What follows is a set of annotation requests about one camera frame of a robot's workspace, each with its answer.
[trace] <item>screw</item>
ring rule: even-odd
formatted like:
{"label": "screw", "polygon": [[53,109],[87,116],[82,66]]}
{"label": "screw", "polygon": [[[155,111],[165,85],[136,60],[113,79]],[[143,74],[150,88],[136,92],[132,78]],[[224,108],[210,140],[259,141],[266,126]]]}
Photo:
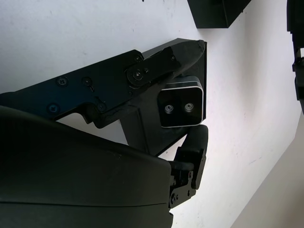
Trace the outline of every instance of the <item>screw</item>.
{"label": "screw", "polygon": [[133,73],[133,78],[137,81],[142,80],[143,76],[141,75],[140,70],[136,70],[136,72]]}
{"label": "screw", "polygon": [[89,77],[83,77],[81,79],[82,84],[84,84],[85,86],[91,86],[92,85],[92,79],[90,79]]}
{"label": "screw", "polygon": [[66,77],[59,77],[56,80],[56,84],[60,87],[66,87],[68,85],[68,79]]}
{"label": "screw", "polygon": [[166,114],[171,114],[172,113],[172,111],[173,111],[173,106],[170,104],[170,105],[167,105],[166,107],[165,107],[165,113]]}
{"label": "screw", "polygon": [[142,59],[142,57],[141,57],[140,55],[136,55],[135,58],[134,58],[134,60],[135,60],[136,63],[139,63],[139,62],[141,62],[143,59]]}
{"label": "screw", "polygon": [[172,194],[171,196],[171,204],[175,203],[176,198],[175,198],[175,194]]}
{"label": "screw", "polygon": [[59,112],[59,106],[57,104],[49,104],[47,106],[47,110],[50,112],[50,113],[58,113]]}
{"label": "screw", "polygon": [[100,112],[104,112],[105,110],[106,110],[106,105],[105,105],[105,103],[99,103],[98,105],[97,105],[97,109],[100,111]]}
{"label": "screw", "polygon": [[185,111],[187,113],[191,113],[193,111],[194,105],[192,103],[188,103],[185,105]]}

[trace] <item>black metal bracket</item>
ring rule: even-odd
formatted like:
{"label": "black metal bracket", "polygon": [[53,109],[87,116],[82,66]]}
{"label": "black metal bracket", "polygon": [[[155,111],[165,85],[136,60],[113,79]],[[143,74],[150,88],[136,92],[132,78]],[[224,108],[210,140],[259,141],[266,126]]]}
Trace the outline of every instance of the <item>black metal bracket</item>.
{"label": "black metal bracket", "polygon": [[172,182],[169,207],[174,208],[195,195],[200,187],[208,145],[208,128],[192,127],[171,161]]}

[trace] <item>black plastic housing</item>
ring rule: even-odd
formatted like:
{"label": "black plastic housing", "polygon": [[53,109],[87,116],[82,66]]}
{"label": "black plastic housing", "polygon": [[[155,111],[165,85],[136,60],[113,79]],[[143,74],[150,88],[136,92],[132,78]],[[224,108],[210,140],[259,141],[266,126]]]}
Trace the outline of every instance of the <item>black plastic housing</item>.
{"label": "black plastic housing", "polygon": [[251,0],[188,0],[198,29],[229,28]]}

